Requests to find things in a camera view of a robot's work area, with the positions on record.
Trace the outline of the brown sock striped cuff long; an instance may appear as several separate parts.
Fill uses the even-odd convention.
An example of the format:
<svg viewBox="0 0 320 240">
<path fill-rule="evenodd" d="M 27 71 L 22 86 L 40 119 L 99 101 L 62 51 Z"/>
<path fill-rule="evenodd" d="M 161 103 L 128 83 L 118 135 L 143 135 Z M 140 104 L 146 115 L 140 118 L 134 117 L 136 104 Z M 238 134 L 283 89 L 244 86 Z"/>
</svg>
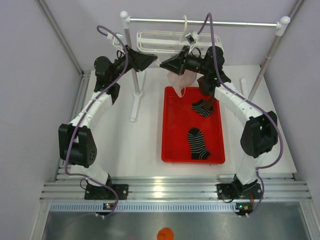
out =
<svg viewBox="0 0 320 240">
<path fill-rule="evenodd" d="M 205 77 L 201 76 L 200 78 L 197 79 L 199 90 L 202 95 L 205 97 L 210 97 L 209 100 L 207 100 L 203 106 L 204 110 L 209 110 L 214 103 L 214 97 L 207 91 L 206 86 L 205 86 Z"/>
</svg>

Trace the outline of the pale pink sock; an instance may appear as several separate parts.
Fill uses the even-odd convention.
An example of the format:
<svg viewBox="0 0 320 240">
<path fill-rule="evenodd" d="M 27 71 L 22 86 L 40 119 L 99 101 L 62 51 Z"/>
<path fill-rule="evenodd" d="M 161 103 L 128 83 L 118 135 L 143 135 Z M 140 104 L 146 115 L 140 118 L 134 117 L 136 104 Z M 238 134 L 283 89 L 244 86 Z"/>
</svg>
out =
<svg viewBox="0 0 320 240">
<path fill-rule="evenodd" d="M 167 73 L 167 79 L 171 84 L 173 90 L 179 98 L 182 98 L 186 87 L 191 86 L 197 79 L 197 73 L 186 70 L 182 75 L 177 75 L 171 71 Z"/>
</svg>

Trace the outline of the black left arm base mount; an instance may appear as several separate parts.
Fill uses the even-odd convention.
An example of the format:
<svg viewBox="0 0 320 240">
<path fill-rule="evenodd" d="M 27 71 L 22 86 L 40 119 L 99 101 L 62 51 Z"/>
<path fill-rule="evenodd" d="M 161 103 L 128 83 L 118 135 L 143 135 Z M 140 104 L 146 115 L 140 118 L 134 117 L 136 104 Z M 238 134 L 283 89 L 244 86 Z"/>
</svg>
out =
<svg viewBox="0 0 320 240">
<path fill-rule="evenodd" d="M 119 200 L 126 200 L 129 193 L 128 184 L 113 184 L 111 187 L 118 196 Z M 115 200 L 116 195 L 103 186 L 94 186 L 88 184 L 85 189 L 85 200 Z"/>
</svg>

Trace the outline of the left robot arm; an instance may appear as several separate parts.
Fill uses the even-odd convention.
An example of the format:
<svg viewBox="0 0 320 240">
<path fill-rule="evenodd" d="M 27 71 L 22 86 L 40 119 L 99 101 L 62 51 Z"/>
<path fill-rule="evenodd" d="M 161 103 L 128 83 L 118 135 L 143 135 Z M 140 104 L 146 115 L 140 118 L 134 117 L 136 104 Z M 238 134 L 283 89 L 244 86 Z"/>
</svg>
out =
<svg viewBox="0 0 320 240">
<path fill-rule="evenodd" d="M 130 70 L 142 72 L 157 60 L 154 54 L 133 50 L 128 45 L 117 51 L 117 59 L 110 61 L 100 56 L 94 61 L 96 83 L 89 102 L 68 124 L 58 128 L 59 155 L 66 165 L 69 176 L 85 178 L 96 186 L 95 192 L 103 199 L 113 194 L 113 186 L 107 183 L 109 174 L 95 161 L 98 150 L 93 130 L 105 112 L 119 96 L 120 85 L 116 80 Z"/>
</svg>

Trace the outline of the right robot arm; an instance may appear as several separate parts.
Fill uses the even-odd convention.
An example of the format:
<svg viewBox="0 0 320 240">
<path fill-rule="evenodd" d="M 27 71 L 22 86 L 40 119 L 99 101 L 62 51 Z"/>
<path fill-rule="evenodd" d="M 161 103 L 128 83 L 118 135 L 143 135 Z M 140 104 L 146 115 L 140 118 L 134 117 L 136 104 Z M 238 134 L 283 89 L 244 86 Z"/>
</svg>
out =
<svg viewBox="0 0 320 240">
<path fill-rule="evenodd" d="M 283 154 L 283 138 L 278 128 L 277 115 L 266 112 L 245 98 L 223 71 L 224 52 L 218 46 L 210 46 L 204 57 L 190 53 L 184 46 L 173 57 L 160 63 L 160 67 L 181 76 L 185 71 L 202 74 L 200 91 L 205 96 L 224 104 L 241 122 L 243 132 L 240 146 L 244 152 L 240 168 L 234 175 L 233 192 L 238 198 L 246 198 L 257 184 L 261 158 L 280 144 L 279 155 Z"/>
</svg>

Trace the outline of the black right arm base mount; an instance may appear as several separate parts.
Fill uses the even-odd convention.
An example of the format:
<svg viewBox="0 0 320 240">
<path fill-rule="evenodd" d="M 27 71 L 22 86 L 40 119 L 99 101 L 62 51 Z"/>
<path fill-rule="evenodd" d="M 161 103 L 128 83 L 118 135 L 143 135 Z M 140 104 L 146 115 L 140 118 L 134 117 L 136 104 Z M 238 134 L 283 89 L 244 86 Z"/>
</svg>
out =
<svg viewBox="0 0 320 240">
<path fill-rule="evenodd" d="M 242 185 L 240 182 L 219 183 L 216 185 L 217 197 L 225 203 L 234 200 L 259 200 L 262 196 L 262 186 L 257 181 Z"/>
</svg>

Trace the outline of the white clip sock hanger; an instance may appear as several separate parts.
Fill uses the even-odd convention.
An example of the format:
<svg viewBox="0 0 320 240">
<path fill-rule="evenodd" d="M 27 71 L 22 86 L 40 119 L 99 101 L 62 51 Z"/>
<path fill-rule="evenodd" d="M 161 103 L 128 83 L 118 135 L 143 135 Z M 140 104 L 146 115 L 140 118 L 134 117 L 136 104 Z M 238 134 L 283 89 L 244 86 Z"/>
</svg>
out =
<svg viewBox="0 0 320 240">
<path fill-rule="evenodd" d="M 180 52 L 183 46 L 189 46 L 185 35 L 193 32 L 188 29 L 188 18 L 183 16 L 183 31 L 163 31 L 163 30 L 139 30 L 136 34 L 137 49 L 143 53 L 156 55 L 175 55 Z M 199 49 L 200 54 L 205 54 L 207 49 L 212 46 L 212 36 L 209 33 L 198 33 L 199 39 L 195 48 Z"/>
</svg>

